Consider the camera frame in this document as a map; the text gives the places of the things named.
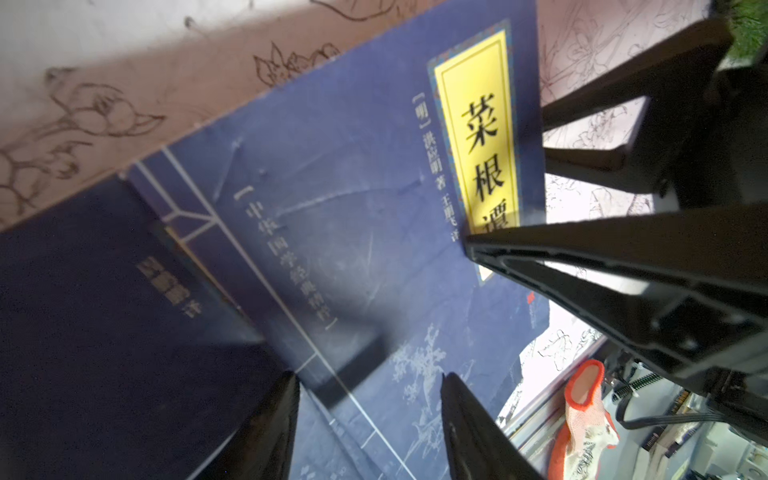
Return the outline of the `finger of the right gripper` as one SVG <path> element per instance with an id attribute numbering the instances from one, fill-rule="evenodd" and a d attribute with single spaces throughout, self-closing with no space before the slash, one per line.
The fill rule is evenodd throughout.
<path id="1" fill-rule="evenodd" d="M 505 229 L 465 249 L 669 375 L 767 371 L 763 203 Z"/>
<path id="2" fill-rule="evenodd" d="M 644 102 L 627 143 L 609 150 L 548 148 L 547 173 L 634 194 L 657 191 L 696 127 L 732 42 L 725 19 L 699 21 L 544 106 L 543 129 L 550 131 Z"/>

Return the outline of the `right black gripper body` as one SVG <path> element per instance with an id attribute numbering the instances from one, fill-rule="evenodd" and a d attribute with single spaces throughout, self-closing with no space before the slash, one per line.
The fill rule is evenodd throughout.
<path id="1" fill-rule="evenodd" d="M 767 62 L 722 70 L 716 103 L 673 170 L 698 223 L 675 253 L 694 278 L 659 320 L 692 367 L 676 382 L 744 432 L 767 429 Z"/>

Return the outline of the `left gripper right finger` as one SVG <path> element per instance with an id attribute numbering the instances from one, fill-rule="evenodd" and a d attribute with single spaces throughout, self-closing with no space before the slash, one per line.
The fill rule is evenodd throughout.
<path id="1" fill-rule="evenodd" d="M 535 480 L 541 477 L 457 374 L 451 372 L 442 378 L 440 394 L 452 479 Z"/>

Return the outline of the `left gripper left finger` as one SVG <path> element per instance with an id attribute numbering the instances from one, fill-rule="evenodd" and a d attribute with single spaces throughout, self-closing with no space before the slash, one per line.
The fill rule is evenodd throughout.
<path id="1" fill-rule="evenodd" d="M 198 475 L 200 479 L 287 479 L 300 403 L 297 376 L 284 372 L 252 415 Z"/>

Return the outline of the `dark blue book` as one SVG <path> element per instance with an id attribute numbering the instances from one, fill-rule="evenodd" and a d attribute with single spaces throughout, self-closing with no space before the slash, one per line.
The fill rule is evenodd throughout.
<path id="1" fill-rule="evenodd" d="M 1 475 L 185 479 L 282 373 L 113 178 L 1 236 Z"/>
<path id="2" fill-rule="evenodd" d="M 548 302 L 470 234 L 545 219 L 536 5 L 318 1 L 254 58 L 264 94 L 130 182 L 300 378 L 293 476 L 446 479 L 441 383 L 497 414 Z"/>

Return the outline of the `green artificial grass mat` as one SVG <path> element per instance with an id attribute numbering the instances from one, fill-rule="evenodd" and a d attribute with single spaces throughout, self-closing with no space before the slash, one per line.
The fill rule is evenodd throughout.
<path id="1" fill-rule="evenodd" d="M 767 39 L 767 0 L 722 0 L 712 2 L 712 13 L 724 17 L 734 37 L 728 57 L 749 60 Z"/>

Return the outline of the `patterned red white glove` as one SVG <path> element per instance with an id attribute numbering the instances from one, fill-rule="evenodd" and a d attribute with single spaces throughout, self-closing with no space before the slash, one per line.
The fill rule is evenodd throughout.
<path id="1" fill-rule="evenodd" d="M 620 441 L 602 400 L 605 367 L 594 359 L 581 363 L 565 391 L 565 423 L 559 430 L 547 469 L 549 480 L 596 479 L 600 457 Z"/>

